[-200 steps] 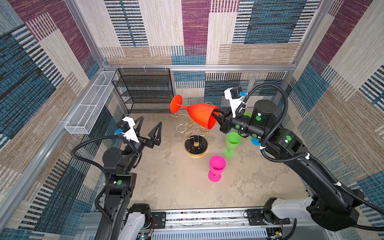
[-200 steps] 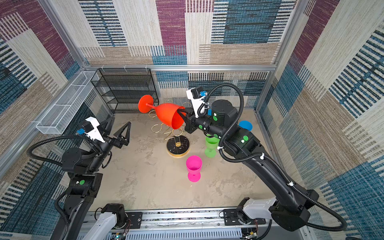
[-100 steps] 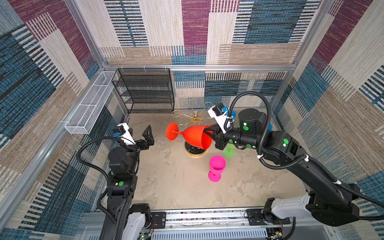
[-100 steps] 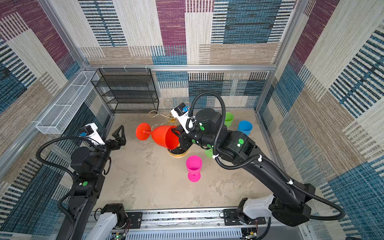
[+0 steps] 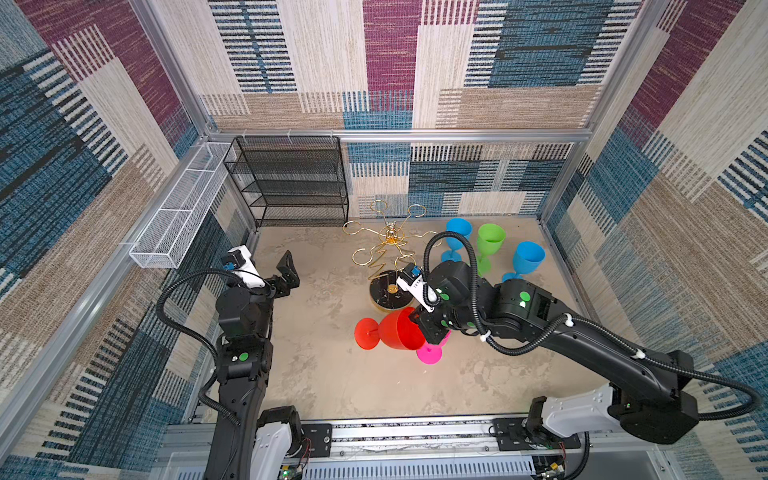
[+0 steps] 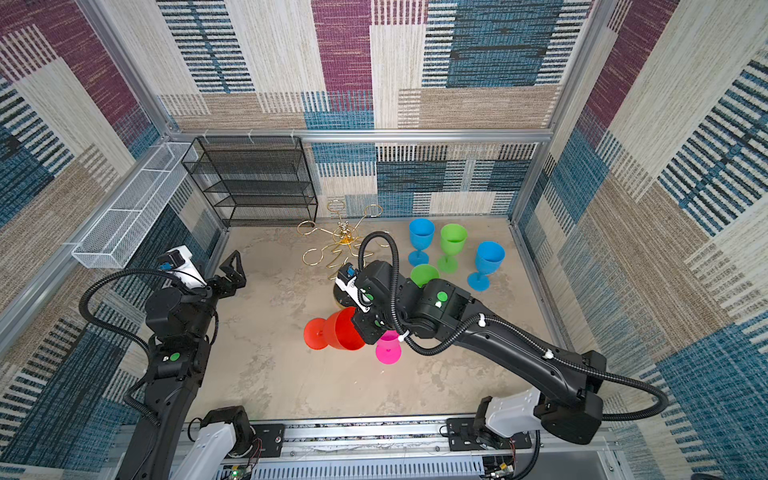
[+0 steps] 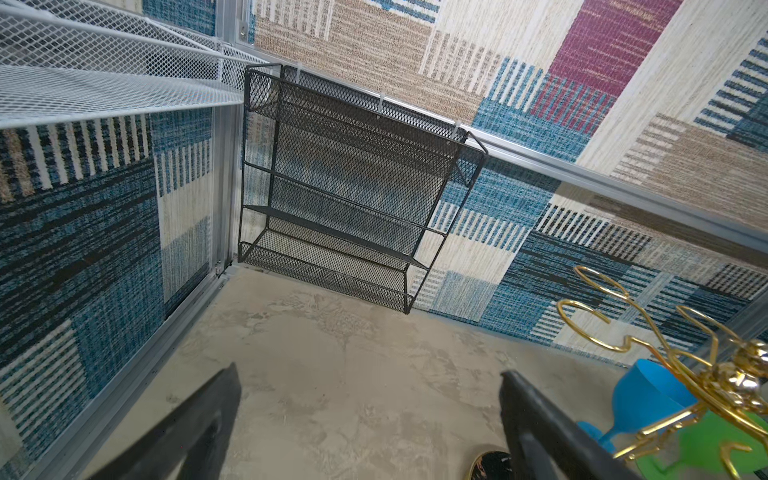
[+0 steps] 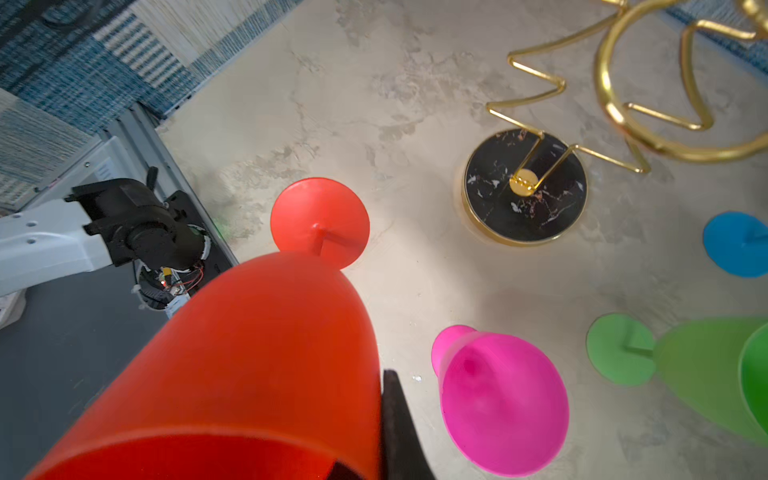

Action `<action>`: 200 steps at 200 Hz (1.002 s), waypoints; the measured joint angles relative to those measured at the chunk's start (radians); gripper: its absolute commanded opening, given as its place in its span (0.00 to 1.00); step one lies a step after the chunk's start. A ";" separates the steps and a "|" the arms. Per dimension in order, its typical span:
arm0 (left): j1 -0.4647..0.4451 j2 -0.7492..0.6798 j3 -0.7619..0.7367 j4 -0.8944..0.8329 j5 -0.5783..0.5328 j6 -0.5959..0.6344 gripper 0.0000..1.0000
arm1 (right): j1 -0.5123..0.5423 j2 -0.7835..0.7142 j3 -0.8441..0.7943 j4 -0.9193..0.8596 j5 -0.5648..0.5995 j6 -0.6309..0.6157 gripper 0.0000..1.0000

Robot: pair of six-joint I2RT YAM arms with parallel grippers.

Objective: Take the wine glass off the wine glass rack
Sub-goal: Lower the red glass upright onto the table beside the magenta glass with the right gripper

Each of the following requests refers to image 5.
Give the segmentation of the magenta wine glass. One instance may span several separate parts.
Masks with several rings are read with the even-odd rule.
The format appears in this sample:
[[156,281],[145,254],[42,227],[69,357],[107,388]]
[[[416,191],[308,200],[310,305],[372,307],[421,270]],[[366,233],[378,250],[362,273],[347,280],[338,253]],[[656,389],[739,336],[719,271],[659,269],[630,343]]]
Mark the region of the magenta wine glass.
[[442,359],[443,347],[448,342],[450,335],[451,332],[448,332],[437,345],[425,343],[420,349],[416,351],[417,358],[426,365],[437,364]]

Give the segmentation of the red wine glass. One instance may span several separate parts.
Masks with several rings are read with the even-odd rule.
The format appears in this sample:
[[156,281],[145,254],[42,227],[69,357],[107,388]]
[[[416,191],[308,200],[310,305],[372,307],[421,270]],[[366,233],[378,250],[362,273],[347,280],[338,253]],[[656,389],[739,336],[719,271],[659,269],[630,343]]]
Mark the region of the red wine glass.
[[426,339],[419,326],[410,320],[414,312],[413,307],[406,307],[390,312],[380,322],[363,318],[354,330],[357,345],[364,350],[372,350],[379,343],[395,350],[419,350]]

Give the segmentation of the green front wine glass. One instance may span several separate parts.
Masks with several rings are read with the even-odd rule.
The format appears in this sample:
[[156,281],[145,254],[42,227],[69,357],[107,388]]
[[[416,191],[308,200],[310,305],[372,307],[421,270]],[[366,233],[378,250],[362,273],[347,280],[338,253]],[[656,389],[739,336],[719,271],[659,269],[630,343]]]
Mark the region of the green front wine glass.
[[476,239],[477,271],[484,276],[492,268],[491,257],[502,247],[506,239],[506,231],[499,225],[486,223],[480,226]]

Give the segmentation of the blue front wine glass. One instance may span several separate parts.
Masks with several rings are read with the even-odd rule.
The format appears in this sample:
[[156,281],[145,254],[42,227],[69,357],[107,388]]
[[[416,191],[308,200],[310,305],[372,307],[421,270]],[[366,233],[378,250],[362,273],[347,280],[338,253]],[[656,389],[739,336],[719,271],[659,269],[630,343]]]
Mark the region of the blue front wine glass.
[[513,256],[513,271],[503,275],[502,280],[520,279],[533,273],[546,258],[544,248],[531,241],[521,242]]

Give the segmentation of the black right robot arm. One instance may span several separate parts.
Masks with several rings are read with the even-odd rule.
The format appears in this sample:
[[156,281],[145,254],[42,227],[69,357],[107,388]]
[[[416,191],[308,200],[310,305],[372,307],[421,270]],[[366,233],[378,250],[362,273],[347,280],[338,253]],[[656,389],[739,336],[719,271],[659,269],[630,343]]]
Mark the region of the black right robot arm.
[[487,344],[513,339],[519,343],[510,350],[515,356],[551,350],[605,379],[605,385],[580,395],[533,399],[523,423],[532,442],[621,430],[669,445],[703,418],[696,399],[684,390],[688,377],[656,365],[689,368],[688,354],[647,350],[613,336],[524,279],[492,285],[473,277],[468,264],[447,261],[430,274],[409,264],[398,283],[418,301],[409,319],[429,344],[441,343],[451,331],[477,335]]

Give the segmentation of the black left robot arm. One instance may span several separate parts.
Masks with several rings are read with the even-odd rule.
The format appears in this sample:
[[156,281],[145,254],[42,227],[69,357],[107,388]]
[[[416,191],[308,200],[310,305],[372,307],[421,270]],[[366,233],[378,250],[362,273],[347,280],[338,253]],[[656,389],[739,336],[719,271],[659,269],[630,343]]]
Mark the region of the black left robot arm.
[[235,278],[216,301],[222,337],[216,341],[218,402],[231,413],[216,422],[205,479],[277,479],[283,461],[299,453],[303,434],[298,411],[283,406],[263,411],[273,360],[274,301],[300,285],[292,254],[279,273],[262,278],[245,246],[222,258]]

